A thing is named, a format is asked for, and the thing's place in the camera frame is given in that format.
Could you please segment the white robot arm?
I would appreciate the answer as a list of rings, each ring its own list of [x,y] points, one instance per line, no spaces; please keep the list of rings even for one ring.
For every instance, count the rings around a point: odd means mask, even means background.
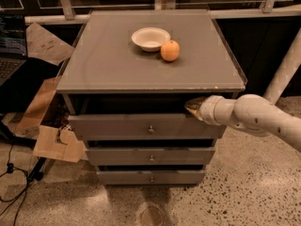
[[[301,120],[258,95],[238,99],[222,96],[199,97],[185,103],[185,108],[199,121],[226,125],[257,137],[270,133],[301,152]]]

